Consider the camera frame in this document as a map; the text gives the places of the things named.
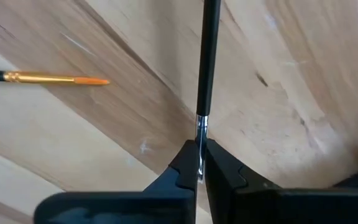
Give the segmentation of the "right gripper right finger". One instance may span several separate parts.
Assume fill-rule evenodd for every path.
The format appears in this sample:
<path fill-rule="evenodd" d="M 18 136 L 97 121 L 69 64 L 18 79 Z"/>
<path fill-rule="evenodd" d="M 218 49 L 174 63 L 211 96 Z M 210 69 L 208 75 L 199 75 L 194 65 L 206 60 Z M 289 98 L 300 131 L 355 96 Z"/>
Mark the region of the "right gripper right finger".
<path fill-rule="evenodd" d="M 205 180 L 214 224 L 273 224 L 271 190 L 279 186 L 246 166 L 216 141 L 207 143 Z"/>

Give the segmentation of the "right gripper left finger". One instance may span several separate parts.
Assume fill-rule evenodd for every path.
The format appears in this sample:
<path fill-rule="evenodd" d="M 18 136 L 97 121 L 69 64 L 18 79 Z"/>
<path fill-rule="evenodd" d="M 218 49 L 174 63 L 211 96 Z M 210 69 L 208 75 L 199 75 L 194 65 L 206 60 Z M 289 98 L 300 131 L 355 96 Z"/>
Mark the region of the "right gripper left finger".
<path fill-rule="evenodd" d="M 168 167 L 147 188 L 164 199 L 161 214 L 147 224 L 195 224 L 198 178 L 198 147 L 185 141 Z"/>

